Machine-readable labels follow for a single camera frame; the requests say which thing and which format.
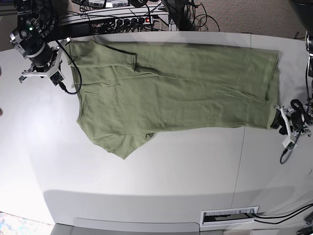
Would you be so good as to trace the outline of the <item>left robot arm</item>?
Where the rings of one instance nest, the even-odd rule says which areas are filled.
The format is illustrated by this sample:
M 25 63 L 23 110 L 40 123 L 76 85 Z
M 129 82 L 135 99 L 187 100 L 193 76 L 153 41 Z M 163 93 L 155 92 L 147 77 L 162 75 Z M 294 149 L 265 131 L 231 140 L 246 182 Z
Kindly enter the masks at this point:
M 291 0 L 290 5 L 299 21 L 306 30 L 305 46 L 308 61 L 305 70 L 307 103 L 293 99 L 291 107 L 276 107 L 276 115 L 271 127 L 279 129 L 286 138 L 282 142 L 285 151 L 291 151 L 297 145 L 301 135 L 311 135 L 310 127 L 313 125 L 313 89 L 309 88 L 308 78 L 313 76 L 313 2 L 311 0 Z

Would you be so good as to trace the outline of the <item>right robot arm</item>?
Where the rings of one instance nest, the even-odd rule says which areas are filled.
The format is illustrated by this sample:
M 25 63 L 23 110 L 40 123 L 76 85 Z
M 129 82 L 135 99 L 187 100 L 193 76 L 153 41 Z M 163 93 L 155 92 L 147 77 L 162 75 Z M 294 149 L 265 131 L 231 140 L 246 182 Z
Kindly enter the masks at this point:
M 62 53 L 70 38 L 58 39 L 56 47 L 50 47 L 53 34 L 58 26 L 58 13 L 50 0 L 16 0 L 14 7 L 18 13 L 18 26 L 10 34 L 10 43 L 31 61 L 28 70 L 19 78 L 23 82 L 28 77 L 48 78 L 55 85 L 64 87 L 61 72 Z

